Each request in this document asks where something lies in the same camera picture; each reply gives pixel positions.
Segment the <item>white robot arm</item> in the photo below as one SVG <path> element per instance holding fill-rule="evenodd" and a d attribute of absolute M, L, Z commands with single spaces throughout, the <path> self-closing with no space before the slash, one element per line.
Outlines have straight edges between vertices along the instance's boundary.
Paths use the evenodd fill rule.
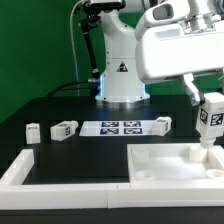
<path fill-rule="evenodd" d="M 147 84 L 178 79 L 191 103 L 204 101 L 196 76 L 224 69 L 224 0 L 90 0 L 99 11 L 106 68 L 101 105 L 133 108 Z"/>

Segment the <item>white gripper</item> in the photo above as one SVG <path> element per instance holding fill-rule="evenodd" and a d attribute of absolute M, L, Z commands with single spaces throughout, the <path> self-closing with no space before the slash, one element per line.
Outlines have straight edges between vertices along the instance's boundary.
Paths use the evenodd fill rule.
<path fill-rule="evenodd" d="M 199 105 L 193 74 L 224 68 L 224 0 L 165 0 L 143 14 L 135 37 L 139 79 L 153 83 L 183 75 L 183 90 Z"/>

